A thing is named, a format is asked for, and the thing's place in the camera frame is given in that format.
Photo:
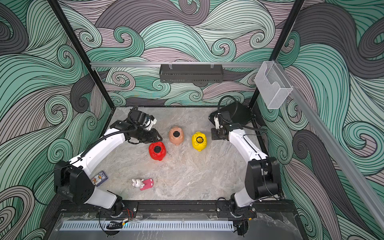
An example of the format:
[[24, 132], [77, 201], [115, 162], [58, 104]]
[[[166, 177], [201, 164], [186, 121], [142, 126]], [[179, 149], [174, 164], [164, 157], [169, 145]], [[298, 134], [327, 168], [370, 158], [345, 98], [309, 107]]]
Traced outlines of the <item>red piggy bank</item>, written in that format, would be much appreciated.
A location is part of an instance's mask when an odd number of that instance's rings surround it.
[[149, 154], [153, 160], [162, 161], [166, 156], [167, 150], [162, 142], [152, 143], [149, 146]]

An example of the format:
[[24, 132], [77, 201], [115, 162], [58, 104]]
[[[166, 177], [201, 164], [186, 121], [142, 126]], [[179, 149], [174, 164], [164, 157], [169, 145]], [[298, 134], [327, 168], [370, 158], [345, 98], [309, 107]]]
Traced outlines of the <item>peach piggy bank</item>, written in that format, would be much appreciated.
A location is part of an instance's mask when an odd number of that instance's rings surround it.
[[169, 131], [169, 140], [172, 144], [178, 146], [185, 139], [184, 132], [180, 127], [173, 127]]

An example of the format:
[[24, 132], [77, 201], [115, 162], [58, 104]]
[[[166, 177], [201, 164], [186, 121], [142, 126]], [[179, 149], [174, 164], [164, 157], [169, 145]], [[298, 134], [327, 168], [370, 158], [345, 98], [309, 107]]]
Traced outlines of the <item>yellow piggy bank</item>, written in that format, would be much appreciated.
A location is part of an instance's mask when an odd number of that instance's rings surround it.
[[201, 152], [207, 147], [207, 137], [204, 133], [202, 132], [196, 132], [192, 136], [192, 146], [195, 150]]

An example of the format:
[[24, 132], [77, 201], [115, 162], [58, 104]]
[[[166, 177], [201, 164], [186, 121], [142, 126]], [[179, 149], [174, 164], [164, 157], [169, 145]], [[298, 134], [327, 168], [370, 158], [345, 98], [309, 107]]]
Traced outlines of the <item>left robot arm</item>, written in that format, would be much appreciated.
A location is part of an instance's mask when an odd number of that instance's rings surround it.
[[123, 212], [120, 196], [99, 189], [91, 181], [91, 174], [101, 161], [121, 144], [152, 144], [162, 140], [154, 128], [157, 120], [134, 107], [125, 120], [112, 123], [105, 134], [82, 153], [68, 162], [59, 161], [54, 169], [54, 190], [76, 205], [93, 205], [106, 209], [112, 216]]

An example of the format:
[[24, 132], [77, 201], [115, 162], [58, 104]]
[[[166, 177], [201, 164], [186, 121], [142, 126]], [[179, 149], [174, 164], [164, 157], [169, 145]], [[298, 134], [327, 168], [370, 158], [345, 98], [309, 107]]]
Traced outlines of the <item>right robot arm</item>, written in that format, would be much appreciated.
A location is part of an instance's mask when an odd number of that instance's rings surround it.
[[217, 111], [210, 119], [215, 125], [211, 129], [212, 139], [230, 142], [247, 164], [245, 186], [232, 194], [229, 200], [232, 214], [243, 215], [244, 209], [257, 201], [269, 198], [277, 200], [281, 191], [278, 160], [262, 152], [249, 138], [245, 127], [232, 121], [228, 111]]

